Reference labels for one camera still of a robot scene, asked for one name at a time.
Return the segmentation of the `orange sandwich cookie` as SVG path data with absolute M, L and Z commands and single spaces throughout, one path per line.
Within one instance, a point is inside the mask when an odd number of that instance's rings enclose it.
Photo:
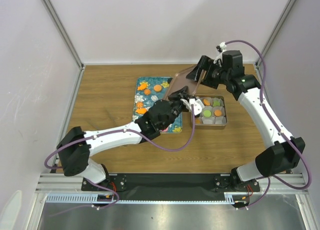
M 205 106 L 211 106 L 212 105 L 212 101 L 210 99 L 203 99 L 203 103 Z

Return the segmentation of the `metal tongs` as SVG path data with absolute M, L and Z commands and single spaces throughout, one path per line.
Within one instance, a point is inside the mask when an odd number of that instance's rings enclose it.
M 117 127 L 117 123 L 107 109 L 97 112 L 85 120 L 91 127 L 96 130 Z

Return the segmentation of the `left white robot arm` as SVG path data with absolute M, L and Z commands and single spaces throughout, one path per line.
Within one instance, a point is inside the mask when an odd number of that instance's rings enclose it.
M 156 101 L 151 108 L 136 120 L 111 129 L 83 131 L 73 127 L 57 146 L 63 173 L 66 177 L 81 176 L 92 182 L 98 190 L 109 187 L 110 178 L 103 164 L 91 156 L 123 145 L 135 145 L 160 136 L 186 109 L 188 87 L 171 93 L 167 100 Z

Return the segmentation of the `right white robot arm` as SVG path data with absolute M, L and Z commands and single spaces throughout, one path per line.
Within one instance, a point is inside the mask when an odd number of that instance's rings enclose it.
M 262 136 L 265 150 L 255 160 L 231 170 L 230 185 L 242 191 L 248 183 L 295 168 L 305 149 L 303 138 L 295 138 L 280 122 L 252 74 L 245 74 L 239 51 L 227 51 L 220 61 L 203 55 L 186 76 L 204 86 L 217 89 L 225 85 L 252 118 Z

